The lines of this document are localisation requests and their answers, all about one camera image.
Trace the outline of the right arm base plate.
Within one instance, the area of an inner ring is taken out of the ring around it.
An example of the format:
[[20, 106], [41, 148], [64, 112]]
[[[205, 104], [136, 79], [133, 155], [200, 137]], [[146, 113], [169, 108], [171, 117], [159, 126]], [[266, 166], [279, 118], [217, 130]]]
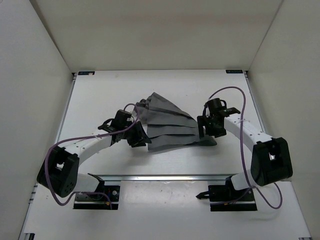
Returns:
[[226, 185], [209, 185], [208, 190], [196, 195], [199, 200], [209, 199], [211, 212], [257, 211], [255, 196], [250, 188], [231, 190]]

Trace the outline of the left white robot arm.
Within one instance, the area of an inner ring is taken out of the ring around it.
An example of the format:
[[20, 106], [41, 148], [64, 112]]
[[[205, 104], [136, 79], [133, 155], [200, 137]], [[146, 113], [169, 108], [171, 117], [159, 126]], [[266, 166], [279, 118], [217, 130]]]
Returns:
[[36, 181], [49, 188], [46, 178], [48, 173], [51, 188], [59, 197], [65, 198], [72, 192], [87, 192], [93, 199], [99, 199], [105, 192], [103, 180], [92, 173], [78, 173], [79, 166], [121, 140], [127, 140], [132, 148], [144, 147], [152, 142], [140, 121], [129, 121], [120, 128], [102, 124], [89, 139], [73, 140], [70, 145], [55, 146], [48, 160], [43, 162]]

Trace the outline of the grey pleated skirt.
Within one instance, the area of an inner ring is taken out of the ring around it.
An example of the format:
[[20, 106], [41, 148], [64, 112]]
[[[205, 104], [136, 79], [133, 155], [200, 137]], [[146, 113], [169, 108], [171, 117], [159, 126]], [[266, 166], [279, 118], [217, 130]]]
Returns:
[[150, 152], [217, 145], [210, 136], [200, 137], [198, 123], [193, 117], [156, 92], [137, 102], [134, 111], [139, 111], [139, 120], [146, 126], [146, 134], [151, 139]]

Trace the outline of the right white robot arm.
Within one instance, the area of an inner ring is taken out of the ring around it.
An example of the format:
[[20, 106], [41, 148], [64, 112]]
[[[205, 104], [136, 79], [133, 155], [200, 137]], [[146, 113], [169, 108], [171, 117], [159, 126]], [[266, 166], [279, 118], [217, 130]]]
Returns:
[[231, 183], [224, 187], [224, 195], [236, 200], [242, 190], [263, 187], [293, 175], [293, 167], [287, 141], [274, 138], [255, 128], [234, 108], [218, 109], [197, 117], [199, 137], [223, 137], [227, 132], [240, 140], [240, 150], [247, 147], [251, 152], [250, 168], [230, 177]]

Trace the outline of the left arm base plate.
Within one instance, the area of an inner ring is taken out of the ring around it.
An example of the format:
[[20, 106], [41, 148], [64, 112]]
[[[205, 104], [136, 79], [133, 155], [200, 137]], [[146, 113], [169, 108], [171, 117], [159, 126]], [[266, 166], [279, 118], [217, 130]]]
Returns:
[[118, 210], [121, 183], [106, 181], [94, 175], [98, 185], [94, 194], [76, 193], [73, 203], [75, 210]]

